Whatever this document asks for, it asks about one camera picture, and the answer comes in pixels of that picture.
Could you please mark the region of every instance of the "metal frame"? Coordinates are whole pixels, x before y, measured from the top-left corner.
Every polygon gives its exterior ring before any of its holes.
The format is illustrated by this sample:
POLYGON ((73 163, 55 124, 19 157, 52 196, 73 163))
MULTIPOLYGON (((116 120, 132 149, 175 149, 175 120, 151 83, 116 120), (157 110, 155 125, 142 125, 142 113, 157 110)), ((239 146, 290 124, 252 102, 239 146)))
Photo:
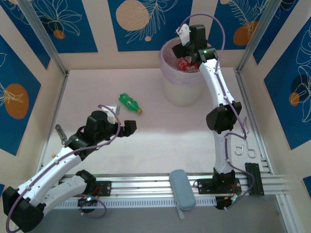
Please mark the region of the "metal frame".
POLYGON ((253 55, 256 47, 258 46, 262 36, 264 35, 265 31, 267 30, 271 20, 274 17, 274 14, 276 13, 278 7, 280 6, 282 0, 273 0, 268 3, 267 8, 263 12, 259 23, 251 37, 251 39, 248 42, 248 45, 246 46, 245 52, 239 62, 239 65, 237 67, 237 71, 241 72, 246 65, 248 59, 253 55))
POLYGON ((58 70, 63 74, 65 77, 67 71, 62 60, 58 56, 58 52, 51 41, 47 31, 44 29, 38 15, 36 14, 33 6, 27 0, 16 0, 18 6, 24 16, 26 17, 28 23, 30 24, 32 30, 35 32, 35 35, 40 40, 41 44, 43 45, 44 49, 50 56, 50 58, 55 62, 56 67, 58 70))
MULTIPOLYGON (((271 22, 272 18, 274 17, 274 14, 279 7, 282 0, 274 0, 270 1, 266 10, 264 11, 259 24, 256 28, 256 30, 253 33, 253 36, 251 37, 249 44, 247 45, 245 49, 245 53, 243 54, 239 65, 236 69, 236 78, 240 87, 240 91, 242 94, 242 98, 245 103, 245 108, 247 111, 247 114, 250 118, 251 127, 253 132, 255 133, 256 140, 258 142, 258 146, 261 153, 261 162, 263 165, 263 171, 261 172, 262 176, 262 182, 264 187, 265 194, 268 195, 276 195, 277 201, 279 203, 280 210, 282 212, 283 220, 285 222, 286 228, 288 232, 293 233, 300 233, 302 232, 301 225, 299 223, 299 219, 296 217, 296 213, 294 212, 293 203, 291 202, 291 198, 287 194, 287 188, 285 180, 282 178, 282 176, 274 175, 273 168, 271 166, 271 162, 268 156, 267 148, 265 146, 264 140, 259 132, 259 129, 257 127, 256 119, 252 111, 252 105, 247 97, 247 90, 245 88, 243 77, 241 77, 241 71, 246 65, 246 62, 248 59, 252 56, 254 50, 256 49, 258 43, 260 42, 262 36, 264 35, 267 27, 269 26, 269 23, 271 22)), ((43 151, 41 153, 40 161, 37 167, 37 172, 42 168, 43 166, 43 159, 45 157, 45 153, 47 150, 47 145, 49 142, 49 139, 51 137, 53 126, 55 124, 57 114, 59 111, 59 107, 61 104, 61 100, 66 88, 66 83, 68 80, 68 72, 66 71, 66 68, 64 64, 62 63, 60 57, 58 56, 58 52, 52 43, 49 35, 47 34, 46 30, 44 29, 39 17, 36 15, 35 10, 31 6, 31 3, 27 0, 17 0, 17 3, 25 15, 26 19, 28 20, 29 24, 31 25, 32 29, 34 30, 36 36, 39 38, 40 42, 42 43, 43 47, 47 51, 48 55, 51 57, 51 59, 55 62, 57 68, 59 71, 64 75, 63 84, 61 87, 61 90, 59 92, 59 98, 56 104, 54 116, 52 119, 52 124, 50 127, 50 131, 47 137, 47 140, 44 144, 43 151)), ((193 184, 193 182, 196 179, 200 178, 211 178, 212 174, 188 174, 188 178, 190 180, 190 183, 193 184)), ((240 179, 240 182, 242 184, 242 190, 246 190, 246 178, 244 175, 237 173, 237 177, 240 179)), ((108 199, 105 199, 105 201, 110 201, 111 204, 109 204, 110 208, 126 208, 128 206, 128 203, 132 203, 131 200, 140 201, 140 200, 158 200, 159 198, 161 201, 166 200, 164 202, 164 205, 174 205, 172 202, 173 193, 171 190, 171 186, 169 183, 169 177, 168 174, 155 174, 155 175, 97 175, 98 180, 110 180, 113 181, 112 183, 112 190, 111 190, 111 197, 108 199)), ((210 198, 209 195, 200 195, 198 194, 198 190, 196 188, 193 188, 193 192, 195 194, 195 197, 197 199, 197 202, 200 202, 199 204, 202 205, 210 205, 210 198)), ((58 206, 57 208, 77 208, 77 206, 72 206, 72 203, 76 203, 76 199, 69 199, 62 205, 58 206)))
POLYGON ((66 74, 66 76, 65 76, 65 78, 63 80, 62 87, 61 87, 61 89, 60 89, 60 91, 58 93, 58 100, 57 100, 57 104, 55 106, 54 115, 53 115, 53 119, 52 119, 52 122, 51 122, 49 134, 48 134, 47 140, 44 142, 42 153, 41 153, 41 156, 40 156, 40 159, 39 159, 39 163, 38 163, 38 166, 37 166, 37 169, 36 169, 36 173, 38 173, 41 170, 41 168, 43 167, 43 160, 44 160, 47 148, 48 148, 49 140, 50 140, 51 135, 52 135, 53 130, 54 130, 54 125, 55 125, 55 122, 56 122, 56 118, 57 118, 57 115, 58 115, 60 104, 62 102, 63 95, 64 95, 64 92, 65 92, 65 89, 66 89, 66 84, 67 84, 68 76, 69 76, 69 72, 67 72, 67 74, 66 74))

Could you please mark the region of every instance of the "white robotic arm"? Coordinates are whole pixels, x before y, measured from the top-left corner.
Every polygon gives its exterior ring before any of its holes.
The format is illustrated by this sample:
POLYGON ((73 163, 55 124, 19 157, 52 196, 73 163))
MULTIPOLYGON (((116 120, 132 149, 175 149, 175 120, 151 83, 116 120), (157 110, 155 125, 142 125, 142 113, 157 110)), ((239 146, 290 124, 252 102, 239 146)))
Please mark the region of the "white robotic arm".
POLYGON ((241 103, 234 101, 220 68, 215 70, 218 54, 215 48, 207 46, 204 25, 189 27, 187 24, 183 24, 180 29, 176 30, 176 33, 181 39, 181 44, 173 47, 176 57, 191 56, 192 63, 198 65, 204 76, 213 100, 214 110, 207 115, 207 125, 213 131, 215 141, 214 176, 217 177, 215 180, 218 184, 234 183, 234 170, 229 165, 231 163, 231 135, 228 133, 233 129, 237 118, 228 102, 233 105, 238 114, 242 109, 241 103))
POLYGON ((52 161, 17 189, 8 187, 3 192, 3 210, 8 215, 8 221, 11 219, 20 230, 29 232, 55 206, 76 195, 91 194, 93 189, 97 188, 95 177, 85 170, 77 172, 65 183, 56 186, 55 184, 90 153, 108 145, 113 140, 110 139, 111 136, 124 137, 135 132, 135 121, 126 120, 124 127, 121 127, 118 117, 115 113, 113 115, 116 118, 105 111, 92 112, 86 125, 80 127, 77 133, 65 142, 65 146, 52 161))

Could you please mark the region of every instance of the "green plastic bottle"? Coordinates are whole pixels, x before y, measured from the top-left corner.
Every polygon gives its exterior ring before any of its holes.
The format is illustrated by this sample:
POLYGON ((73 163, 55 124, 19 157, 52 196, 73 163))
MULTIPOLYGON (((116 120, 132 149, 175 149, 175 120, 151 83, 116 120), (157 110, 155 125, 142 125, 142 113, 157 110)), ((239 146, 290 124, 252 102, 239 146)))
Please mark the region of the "green plastic bottle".
POLYGON ((128 94, 121 94, 119 97, 119 101, 123 103, 129 110, 137 112, 138 114, 142 113, 142 109, 138 106, 138 103, 131 97, 129 97, 128 94))

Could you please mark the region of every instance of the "trash can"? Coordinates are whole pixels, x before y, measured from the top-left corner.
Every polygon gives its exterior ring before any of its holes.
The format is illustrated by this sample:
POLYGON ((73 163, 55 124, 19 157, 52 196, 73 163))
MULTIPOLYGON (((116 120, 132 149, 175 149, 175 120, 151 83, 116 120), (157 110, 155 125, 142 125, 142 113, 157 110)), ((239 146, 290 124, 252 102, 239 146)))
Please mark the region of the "trash can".
POLYGON ((160 69, 163 73, 164 96, 173 105, 189 106, 194 104, 205 84, 199 70, 185 72, 178 70, 178 59, 172 47, 181 43, 180 38, 168 41, 159 53, 160 69))

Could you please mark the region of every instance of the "metal scissors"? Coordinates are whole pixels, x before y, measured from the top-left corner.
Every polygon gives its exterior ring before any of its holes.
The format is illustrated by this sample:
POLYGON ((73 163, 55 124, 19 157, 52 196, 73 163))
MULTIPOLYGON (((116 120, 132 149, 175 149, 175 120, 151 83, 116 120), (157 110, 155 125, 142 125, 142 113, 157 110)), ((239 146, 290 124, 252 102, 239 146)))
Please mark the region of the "metal scissors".
MULTIPOLYGON (((246 130, 246 135, 248 135, 249 133, 249 128, 247 127, 247 116, 244 118, 244 122, 243 122, 243 126, 246 130)), ((246 143, 246 151, 247 151, 247 156, 254 159, 256 157, 256 151, 254 149, 249 149, 248 147, 248 141, 247 139, 244 139, 242 141, 242 146, 241 147, 238 147, 236 146, 234 148, 234 153, 238 156, 241 156, 243 154, 243 151, 244 151, 244 144, 246 143)))

